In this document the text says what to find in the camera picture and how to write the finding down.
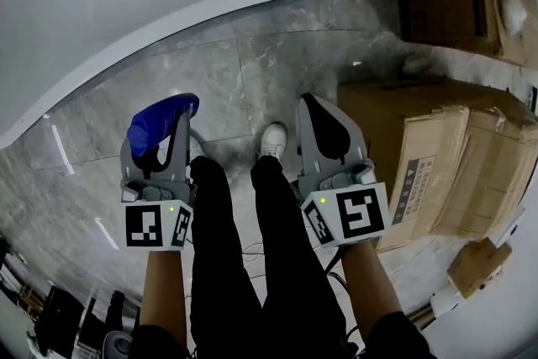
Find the cable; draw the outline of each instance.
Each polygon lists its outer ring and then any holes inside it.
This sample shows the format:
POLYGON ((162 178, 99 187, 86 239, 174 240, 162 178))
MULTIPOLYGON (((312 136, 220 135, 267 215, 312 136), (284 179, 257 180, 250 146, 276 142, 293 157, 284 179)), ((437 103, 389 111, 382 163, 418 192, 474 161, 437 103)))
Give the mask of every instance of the cable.
POLYGON ((345 340, 349 342, 351 334, 352 334, 353 332, 355 332, 356 330, 358 330, 358 329, 359 329, 359 325, 355 326, 352 330, 350 330, 350 331, 347 333, 347 335, 345 336, 345 340))
MULTIPOLYGON (((194 243, 193 243, 191 240, 189 240, 187 237, 185 237, 185 241, 188 242, 190 245, 194 245, 194 243)), ((244 256, 264 256, 264 255, 265 255, 265 253, 264 253, 263 251, 255 251, 255 252, 252 252, 252 253, 250 253, 250 252, 246 252, 246 251, 242 251, 241 253, 242 253, 244 256)))
POLYGON ((345 254, 346 250, 347 250, 347 248, 345 246, 341 246, 341 247, 338 248, 338 250, 336 251, 335 256, 329 262, 329 265, 327 265, 327 267, 325 268, 325 274, 326 275, 329 275, 330 270, 335 267, 336 263, 338 263, 338 261, 342 258, 342 256, 345 254))
POLYGON ((348 289, 347 289, 347 283, 345 282, 344 278, 342 278, 340 275, 338 275, 336 272, 329 272, 327 274, 327 277, 333 277, 335 280, 337 280, 341 285, 342 287, 345 289, 346 292, 350 292, 348 289))

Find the floor tile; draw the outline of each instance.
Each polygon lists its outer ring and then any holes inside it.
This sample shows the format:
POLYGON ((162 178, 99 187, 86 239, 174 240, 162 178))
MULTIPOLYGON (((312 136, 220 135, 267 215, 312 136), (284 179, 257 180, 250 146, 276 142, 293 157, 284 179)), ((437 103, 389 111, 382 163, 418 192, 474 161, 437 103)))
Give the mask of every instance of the floor tile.
POLYGON ((405 269, 420 253, 428 251, 436 238, 436 236, 425 236, 417 241, 408 243, 405 247, 385 251, 379 254, 379 260, 387 274, 392 276, 405 269))
POLYGON ((331 29, 359 30, 365 37, 386 30, 399 33, 398 0, 274 0, 192 26, 144 48, 140 55, 244 36, 331 29))
POLYGON ((51 110, 18 147, 34 169, 117 156, 134 114, 182 92, 200 97, 191 124, 202 140, 250 133, 237 45, 227 41, 156 55, 122 70, 51 110))
POLYGON ((446 270, 456 258, 466 240, 438 237, 423 249, 402 270, 390 277, 404 313, 426 304, 431 295, 448 283, 446 270))
POLYGON ((117 238, 119 160, 58 167, 13 178, 20 194, 3 193, 0 230, 22 254, 81 302, 93 287, 140 298, 147 253, 115 250, 96 222, 117 238))
POLYGON ((293 128, 304 92, 335 103, 339 82, 395 76, 413 49, 392 33, 364 40, 354 31, 256 36, 239 47, 252 133, 273 121, 293 128))
POLYGON ((238 37, 352 29, 365 37, 398 32, 398 0, 276 0, 232 13, 238 37))

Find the sleeve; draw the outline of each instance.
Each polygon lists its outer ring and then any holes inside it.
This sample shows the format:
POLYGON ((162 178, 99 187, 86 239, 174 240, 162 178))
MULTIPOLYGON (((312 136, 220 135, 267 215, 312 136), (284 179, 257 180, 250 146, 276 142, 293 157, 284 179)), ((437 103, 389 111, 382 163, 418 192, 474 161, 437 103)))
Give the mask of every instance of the sleeve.
POLYGON ((430 353, 428 341, 402 312, 392 313, 380 319, 372 328, 366 341, 365 357, 400 357, 407 353, 419 359, 435 359, 430 353))
POLYGON ((129 359, 150 359, 153 357, 186 358, 185 351, 170 332, 159 326, 142 325, 134 334, 129 359))

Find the trouser leg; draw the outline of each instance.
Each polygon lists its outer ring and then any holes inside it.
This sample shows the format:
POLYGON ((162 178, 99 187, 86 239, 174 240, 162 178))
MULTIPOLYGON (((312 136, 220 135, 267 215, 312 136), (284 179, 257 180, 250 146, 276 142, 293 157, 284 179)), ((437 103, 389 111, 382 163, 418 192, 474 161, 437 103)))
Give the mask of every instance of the trouser leg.
POLYGON ((295 193, 278 159, 260 158, 251 178, 266 258, 267 331, 280 340, 279 346, 292 349, 287 350, 289 356, 339 357, 345 317, 312 250, 295 193))
POLYGON ((199 357, 255 344, 261 305, 243 266, 229 185, 222 167, 206 157, 191 163, 198 186, 193 215, 191 324, 199 357))

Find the white sneaker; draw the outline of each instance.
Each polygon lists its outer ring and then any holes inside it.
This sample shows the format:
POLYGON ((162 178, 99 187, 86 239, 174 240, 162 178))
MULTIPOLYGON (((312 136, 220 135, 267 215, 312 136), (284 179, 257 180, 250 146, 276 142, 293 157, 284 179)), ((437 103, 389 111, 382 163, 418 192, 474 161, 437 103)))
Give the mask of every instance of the white sneaker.
POLYGON ((202 150, 202 146, 200 145, 198 140, 192 135, 191 135, 191 139, 190 139, 190 142, 189 142, 189 151, 188 151, 188 153, 189 153, 189 157, 188 157, 189 164, 194 159, 196 159, 198 156, 205 156, 205 153, 202 150))
POLYGON ((286 141, 286 128, 279 123, 269 124, 261 136, 260 157, 273 156, 280 160, 286 148, 286 141))

